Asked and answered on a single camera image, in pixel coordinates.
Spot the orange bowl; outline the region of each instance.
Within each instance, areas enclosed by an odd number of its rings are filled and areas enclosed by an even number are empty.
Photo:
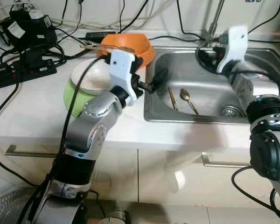
[[[108,34],[101,44],[132,48],[135,55],[143,59],[141,67],[148,65],[155,56],[155,50],[144,34]],[[106,53],[105,51],[99,51],[98,57]]]

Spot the sink drain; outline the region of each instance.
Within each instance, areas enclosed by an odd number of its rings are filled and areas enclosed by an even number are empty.
[[[245,116],[245,113],[242,109],[233,106],[233,105],[225,105],[221,109],[222,116],[225,117],[233,117],[233,118],[242,118]]]

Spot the white wall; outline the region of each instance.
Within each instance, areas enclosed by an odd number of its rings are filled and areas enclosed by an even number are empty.
[[[135,16],[145,0],[126,0],[124,18]],[[3,4],[12,0],[1,0]],[[43,13],[52,18],[61,18],[65,0],[32,0]],[[78,19],[78,0],[69,0],[65,18]],[[141,16],[151,8],[153,0],[147,4]],[[212,21],[219,0],[180,0],[182,19],[185,30],[202,30]],[[218,30],[226,30],[231,25],[246,24],[253,27],[277,11],[280,0],[262,0],[260,3],[246,3],[245,0],[225,0],[225,4],[218,21]],[[164,7],[161,13],[150,19],[142,28],[146,30],[179,31],[179,21],[176,0],[155,0],[154,11]],[[83,22],[110,24],[119,18],[122,0],[85,0],[83,3]],[[255,33],[280,32],[280,15],[268,24],[260,27]]]

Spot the spoon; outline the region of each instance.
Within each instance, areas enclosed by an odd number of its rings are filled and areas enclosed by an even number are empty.
[[[188,102],[188,104],[190,105],[190,107],[192,108],[192,110],[195,112],[196,115],[199,115],[198,111],[196,110],[196,108],[194,107],[194,105],[192,104],[192,102],[190,101],[190,94],[188,91],[186,91],[185,89],[181,89],[181,93],[180,96],[183,100],[186,100]]]

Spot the floor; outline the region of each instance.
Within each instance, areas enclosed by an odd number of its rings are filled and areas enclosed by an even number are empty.
[[[102,201],[106,213],[127,210],[132,224],[280,224],[280,219],[267,209],[205,208],[180,205],[158,205]],[[88,206],[89,224],[97,224],[102,212],[95,201]]]

